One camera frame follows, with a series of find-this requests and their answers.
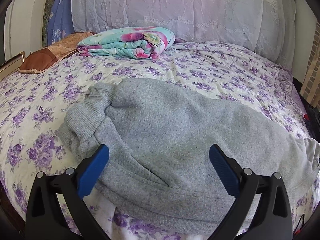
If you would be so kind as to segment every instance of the picture frame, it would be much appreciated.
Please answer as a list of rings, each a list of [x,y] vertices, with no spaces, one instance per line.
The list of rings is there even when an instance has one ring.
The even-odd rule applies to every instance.
[[[25,52],[20,52],[13,58],[9,59],[0,66],[0,81],[16,72],[21,64],[25,61]]]

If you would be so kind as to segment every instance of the metal screw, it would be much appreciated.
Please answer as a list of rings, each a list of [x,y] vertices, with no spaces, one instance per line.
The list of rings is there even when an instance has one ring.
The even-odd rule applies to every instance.
[[[249,169],[249,168],[244,168],[243,172],[244,172],[244,174],[247,174],[247,175],[251,175],[252,174],[252,170]]]
[[[71,175],[71,174],[73,174],[75,172],[75,169],[74,168],[68,168],[67,170],[66,170],[66,174],[67,175]]]
[[[37,178],[39,178],[39,179],[40,179],[40,178],[42,178],[42,177],[43,177],[43,175],[44,175],[44,173],[43,173],[42,171],[40,171],[40,172],[38,172],[38,173],[37,173],[37,175],[36,175],[36,176],[37,176]]]
[[[274,176],[275,176],[277,179],[281,179],[281,174],[278,173],[278,172],[275,172]]]

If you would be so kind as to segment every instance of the black cable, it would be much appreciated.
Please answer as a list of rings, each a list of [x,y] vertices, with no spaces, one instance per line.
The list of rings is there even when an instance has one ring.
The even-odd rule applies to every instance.
[[[301,226],[301,228],[303,228],[303,226],[304,226],[304,213],[303,213],[303,214],[302,214],[302,216],[300,217],[299,222],[298,222],[298,224],[297,224],[296,228],[295,228],[295,229],[294,229],[294,231],[293,231],[293,235],[296,233],[297,228],[298,228],[298,226],[299,226],[299,224],[300,224],[301,220],[302,220],[302,226]]]
[[[0,191],[0,204],[1,204],[1,200],[2,200],[2,190],[3,190],[3,187],[1,188],[1,191]]]

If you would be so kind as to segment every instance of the red object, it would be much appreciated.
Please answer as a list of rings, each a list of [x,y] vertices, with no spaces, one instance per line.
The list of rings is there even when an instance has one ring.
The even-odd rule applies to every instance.
[[[301,232],[301,229],[299,229],[297,232],[294,233],[294,235],[297,235]]]

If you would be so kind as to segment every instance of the brown pillow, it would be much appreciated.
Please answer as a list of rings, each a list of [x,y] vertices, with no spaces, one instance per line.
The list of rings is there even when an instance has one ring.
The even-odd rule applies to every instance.
[[[32,53],[19,67],[19,72],[31,74],[44,72],[54,63],[75,54],[77,52],[77,44],[94,34],[91,32],[73,33],[61,41]]]

